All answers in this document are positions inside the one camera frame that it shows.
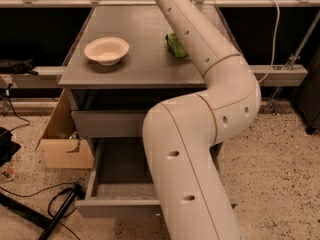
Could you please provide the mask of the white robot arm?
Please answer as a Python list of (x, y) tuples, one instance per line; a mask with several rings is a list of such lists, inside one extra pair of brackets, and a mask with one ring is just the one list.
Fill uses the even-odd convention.
[(244, 240), (210, 154), (260, 108), (258, 81), (240, 52), (190, 0), (155, 0), (203, 78), (203, 91), (155, 105), (143, 143), (171, 240)]

